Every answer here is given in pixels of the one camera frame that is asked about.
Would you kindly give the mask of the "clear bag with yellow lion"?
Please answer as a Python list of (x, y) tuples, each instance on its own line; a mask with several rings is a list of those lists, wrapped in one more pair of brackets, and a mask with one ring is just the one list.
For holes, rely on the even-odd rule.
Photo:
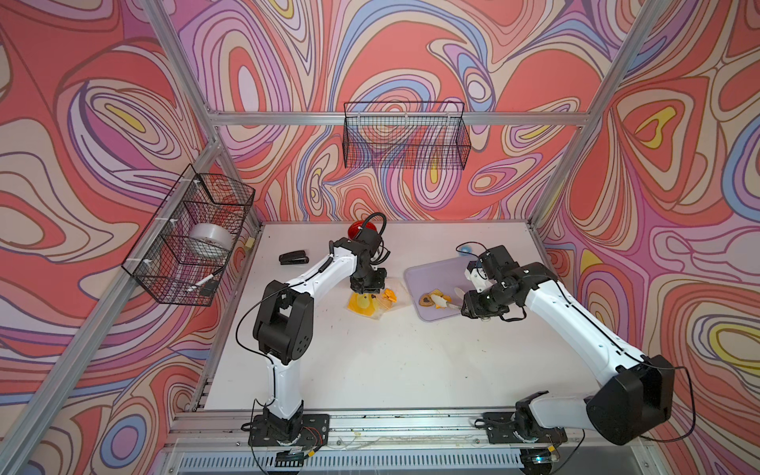
[(364, 318), (380, 320), (386, 313), (401, 306), (403, 296), (404, 290), (399, 283), (385, 288), (379, 294), (352, 293), (346, 310)]

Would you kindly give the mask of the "steel tongs with silicone tips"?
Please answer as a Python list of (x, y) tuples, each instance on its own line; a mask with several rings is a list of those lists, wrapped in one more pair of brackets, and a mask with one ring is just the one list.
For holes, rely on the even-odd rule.
[(450, 296), (448, 294), (445, 294), (445, 300), (443, 299), (433, 299), (437, 303), (437, 306), (435, 308), (437, 310), (441, 310), (444, 308), (451, 309), (451, 310), (457, 310), (460, 311), (465, 297), (466, 292), (459, 287), (455, 287), (453, 290), (453, 295)]

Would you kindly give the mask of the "heart shaped chocolate cookie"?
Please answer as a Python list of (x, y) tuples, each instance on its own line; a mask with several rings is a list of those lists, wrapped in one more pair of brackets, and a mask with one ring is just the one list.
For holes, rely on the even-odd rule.
[(421, 299), (419, 300), (419, 303), (422, 307), (426, 307), (426, 308), (437, 306), (437, 303), (435, 302), (435, 300), (433, 300), (433, 296), (431, 296), (431, 294), (423, 295)]

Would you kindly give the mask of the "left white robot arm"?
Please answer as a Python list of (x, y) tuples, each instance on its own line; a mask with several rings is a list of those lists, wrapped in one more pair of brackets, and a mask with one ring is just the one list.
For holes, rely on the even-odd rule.
[(311, 269), (287, 282), (272, 280), (255, 305), (258, 313), (253, 338), (256, 354), (268, 362), (272, 380), (269, 400), (251, 421), (253, 443), (292, 445), (312, 435), (317, 443), (327, 438), (304, 421), (300, 359), (312, 344), (315, 309), (336, 285), (348, 281), (352, 292), (375, 296), (385, 290), (387, 271), (381, 265), (390, 251), (383, 234), (387, 218), (381, 212), (361, 221), (353, 237), (330, 241), (328, 254)]

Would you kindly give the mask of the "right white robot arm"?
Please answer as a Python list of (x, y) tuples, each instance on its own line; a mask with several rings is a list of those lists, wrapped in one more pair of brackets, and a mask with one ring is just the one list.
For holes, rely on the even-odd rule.
[(511, 322), (518, 307), (548, 323), (577, 353), (598, 383), (593, 394), (552, 396), (536, 392), (516, 403), (508, 425), (517, 439), (538, 441), (555, 429), (596, 431), (613, 445), (626, 445), (669, 421), (675, 367), (647, 356), (599, 322), (540, 262), (518, 264), (499, 245), (471, 260), (461, 315)]

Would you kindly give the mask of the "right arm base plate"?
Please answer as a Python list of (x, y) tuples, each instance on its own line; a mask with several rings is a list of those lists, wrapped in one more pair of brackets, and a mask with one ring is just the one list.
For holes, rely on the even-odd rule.
[(565, 429), (541, 427), (526, 411), (486, 412), (473, 422), (485, 431), (491, 445), (562, 445), (568, 441)]

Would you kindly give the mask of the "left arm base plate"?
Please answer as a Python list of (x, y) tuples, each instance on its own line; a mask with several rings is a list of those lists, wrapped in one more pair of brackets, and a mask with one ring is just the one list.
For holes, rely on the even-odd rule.
[(255, 467), (261, 474), (299, 474), (307, 461), (329, 442), (331, 416), (294, 415), (289, 420), (270, 412), (253, 415), (241, 425)]

